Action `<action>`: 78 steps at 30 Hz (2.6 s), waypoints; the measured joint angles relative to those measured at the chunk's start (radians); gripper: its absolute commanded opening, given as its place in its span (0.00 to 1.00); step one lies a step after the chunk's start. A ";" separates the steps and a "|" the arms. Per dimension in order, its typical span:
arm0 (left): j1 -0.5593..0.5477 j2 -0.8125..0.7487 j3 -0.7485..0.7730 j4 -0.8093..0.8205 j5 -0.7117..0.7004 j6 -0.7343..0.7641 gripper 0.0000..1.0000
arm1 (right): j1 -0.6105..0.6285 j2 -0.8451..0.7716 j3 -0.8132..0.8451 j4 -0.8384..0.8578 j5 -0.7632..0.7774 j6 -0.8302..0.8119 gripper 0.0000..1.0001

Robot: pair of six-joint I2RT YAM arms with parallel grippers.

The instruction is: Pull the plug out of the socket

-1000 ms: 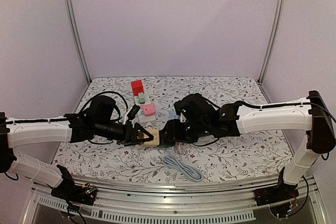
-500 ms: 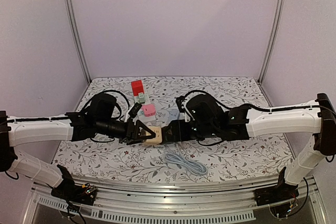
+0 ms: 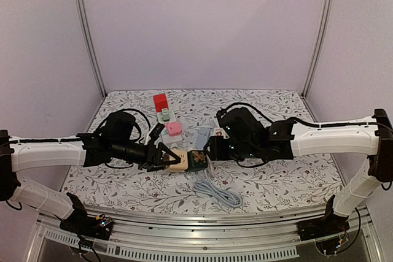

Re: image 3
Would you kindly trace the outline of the dark green cube socket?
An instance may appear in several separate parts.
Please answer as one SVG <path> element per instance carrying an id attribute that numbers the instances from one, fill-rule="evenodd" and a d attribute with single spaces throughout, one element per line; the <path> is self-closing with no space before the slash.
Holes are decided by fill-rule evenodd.
<path id="1" fill-rule="evenodd" d="M 208 161 L 204 151 L 191 150 L 187 152 L 188 168 L 187 172 L 198 172 L 208 168 Z"/>

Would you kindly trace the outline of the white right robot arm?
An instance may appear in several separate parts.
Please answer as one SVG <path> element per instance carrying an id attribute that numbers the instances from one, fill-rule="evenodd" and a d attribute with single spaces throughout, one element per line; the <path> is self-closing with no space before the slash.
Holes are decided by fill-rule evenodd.
<path id="1" fill-rule="evenodd" d="M 392 124 L 384 109 L 352 121 L 310 123 L 297 117 L 258 121 L 244 103 L 234 103 L 216 113 L 220 135 L 211 136 L 204 151 L 212 161 L 275 160 L 323 153 L 357 153 L 366 159 L 355 176 L 327 206 L 318 220 L 323 235 L 332 234 L 360 203 L 383 183 L 392 181 Z"/>

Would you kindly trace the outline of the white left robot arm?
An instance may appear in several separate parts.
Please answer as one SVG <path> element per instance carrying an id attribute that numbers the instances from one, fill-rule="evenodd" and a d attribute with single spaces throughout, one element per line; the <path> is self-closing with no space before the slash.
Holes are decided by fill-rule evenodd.
<path id="1" fill-rule="evenodd" d="M 141 132 L 132 109 L 109 114 L 92 133 L 53 139 L 11 137 L 1 130 L 1 200 L 26 204 L 67 221 L 77 233 L 91 229 L 84 205 L 71 193 L 62 194 L 17 173 L 32 168 L 79 166 L 83 168 L 108 164 L 113 159 L 137 164 L 147 172 L 164 170 L 181 163 L 180 156 L 158 142 L 164 125 L 157 123 L 148 133 L 145 144 L 133 139 L 135 129 Z"/>

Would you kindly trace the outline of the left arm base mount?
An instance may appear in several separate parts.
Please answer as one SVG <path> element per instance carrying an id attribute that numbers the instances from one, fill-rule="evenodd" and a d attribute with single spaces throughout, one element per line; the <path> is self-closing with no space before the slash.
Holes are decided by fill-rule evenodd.
<path id="1" fill-rule="evenodd" d="M 90 217 L 76 195 L 66 193 L 72 202 L 73 211 L 68 218 L 62 219 L 60 229 L 80 236 L 88 236 L 108 241 L 114 226 L 112 217 L 100 214 Z"/>

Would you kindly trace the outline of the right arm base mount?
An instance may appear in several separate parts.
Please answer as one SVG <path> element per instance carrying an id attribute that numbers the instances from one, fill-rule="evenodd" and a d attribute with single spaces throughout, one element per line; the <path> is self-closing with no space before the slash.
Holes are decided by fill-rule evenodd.
<path id="1" fill-rule="evenodd" d="M 322 217 L 303 220 L 296 224 L 297 234 L 301 241 L 338 234 L 349 229 L 348 217 L 335 215 L 333 209 L 334 199 L 335 195 L 327 201 Z"/>

